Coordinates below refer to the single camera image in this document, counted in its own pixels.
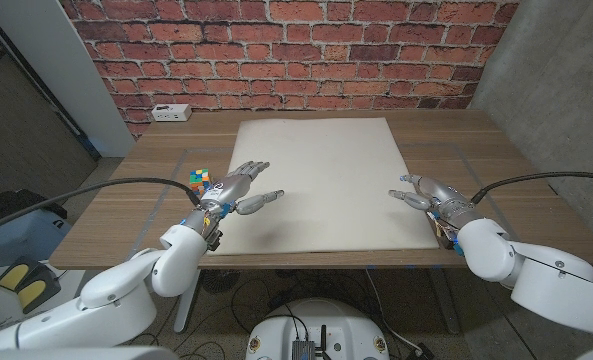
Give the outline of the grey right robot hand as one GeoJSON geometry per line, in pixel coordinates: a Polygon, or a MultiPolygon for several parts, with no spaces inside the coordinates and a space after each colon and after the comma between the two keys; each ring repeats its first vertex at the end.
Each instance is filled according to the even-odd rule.
{"type": "Polygon", "coordinates": [[[389,190],[389,196],[417,210],[433,213],[455,228],[460,229],[471,221],[483,218],[460,192],[434,178],[408,174],[403,175],[401,180],[416,185],[418,192],[389,190]]]}

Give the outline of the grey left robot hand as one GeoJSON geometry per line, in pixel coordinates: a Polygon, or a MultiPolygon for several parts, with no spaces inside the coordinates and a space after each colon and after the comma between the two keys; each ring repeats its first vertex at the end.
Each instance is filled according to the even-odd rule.
{"type": "Polygon", "coordinates": [[[233,211],[240,215],[250,215],[260,210],[266,203],[277,200],[284,195],[283,190],[242,200],[242,197],[249,192],[252,181],[269,166],[269,162],[254,161],[240,165],[204,193],[200,199],[199,208],[224,218],[233,211]]]}

